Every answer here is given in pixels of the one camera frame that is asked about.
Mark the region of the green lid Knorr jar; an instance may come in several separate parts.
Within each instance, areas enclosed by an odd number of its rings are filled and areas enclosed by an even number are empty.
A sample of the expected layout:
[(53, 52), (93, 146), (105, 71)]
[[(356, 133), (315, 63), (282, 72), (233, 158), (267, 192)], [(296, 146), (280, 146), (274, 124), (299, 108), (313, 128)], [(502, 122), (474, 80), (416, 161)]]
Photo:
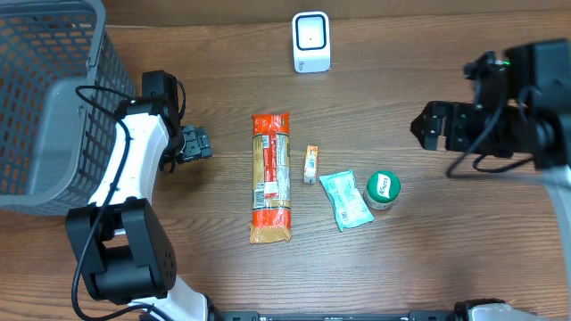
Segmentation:
[(397, 199), (400, 191), (400, 179), (391, 171), (381, 170), (369, 178), (363, 198), (373, 210), (387, 210)]

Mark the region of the red snack bar packet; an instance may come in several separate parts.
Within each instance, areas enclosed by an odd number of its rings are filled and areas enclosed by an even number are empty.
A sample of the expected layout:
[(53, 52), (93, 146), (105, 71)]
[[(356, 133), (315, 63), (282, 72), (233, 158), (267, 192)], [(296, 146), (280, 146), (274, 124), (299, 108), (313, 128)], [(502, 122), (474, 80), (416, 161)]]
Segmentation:
[(289, 115), (254, 114), (250, 243), (291, 240)]

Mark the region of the orange tissue packet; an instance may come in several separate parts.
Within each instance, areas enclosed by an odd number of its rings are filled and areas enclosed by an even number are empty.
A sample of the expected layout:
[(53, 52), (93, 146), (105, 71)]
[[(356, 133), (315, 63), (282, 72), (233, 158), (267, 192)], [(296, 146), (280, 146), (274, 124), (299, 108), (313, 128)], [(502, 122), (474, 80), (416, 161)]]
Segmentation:
[(308, 145), (303, 169), (303, 181), (306, 184), (315, 184), (317, 181), (318, 158), (319, 148), (316, 145)]

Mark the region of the green wet wipes packet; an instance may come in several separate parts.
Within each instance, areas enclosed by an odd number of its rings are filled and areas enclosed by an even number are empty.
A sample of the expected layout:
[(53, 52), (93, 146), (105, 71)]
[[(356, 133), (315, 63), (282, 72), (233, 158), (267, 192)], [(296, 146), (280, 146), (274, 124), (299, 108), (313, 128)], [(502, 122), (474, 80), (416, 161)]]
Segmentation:
[(333, 206), (335, 222), (341, 232), (374, 221), (357, 189), (352, 170), (321, 176), (319, 181)]

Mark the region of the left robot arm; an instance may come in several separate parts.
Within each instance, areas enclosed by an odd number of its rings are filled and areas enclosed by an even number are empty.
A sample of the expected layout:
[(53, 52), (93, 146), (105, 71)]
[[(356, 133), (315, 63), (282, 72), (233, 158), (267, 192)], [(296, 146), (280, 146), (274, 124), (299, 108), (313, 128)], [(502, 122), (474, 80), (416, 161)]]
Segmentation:
[(79, 306), (79, 286), (93, 300), (120, 310), (106, 319), (142, 310), (143, 320), (221, 320), (211, 299), (180, 277), (174, 248), (152, 207), (156, 174), (166, 165), (209, 158), (204, 128), (183, 126), (186, 92), (164, 70), (142, 76), (142, 94), (120, 95), (115, 111), (112, 155), (87, 206), (69, 210), (66, 233), (77, 260), (71, 305)]

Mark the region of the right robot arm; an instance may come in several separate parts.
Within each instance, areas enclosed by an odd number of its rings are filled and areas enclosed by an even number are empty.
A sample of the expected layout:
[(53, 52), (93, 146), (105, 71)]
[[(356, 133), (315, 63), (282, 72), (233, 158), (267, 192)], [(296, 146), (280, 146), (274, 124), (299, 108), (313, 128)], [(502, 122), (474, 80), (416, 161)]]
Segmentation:
[(459, 157), (452, 179), (505, 180), (546, 188), (570, 260), (570, 43), (554, 39), (493, 51), (467, 63), (472, 103), (431, 101), (411, 121), (422, 148), (439, 136)]

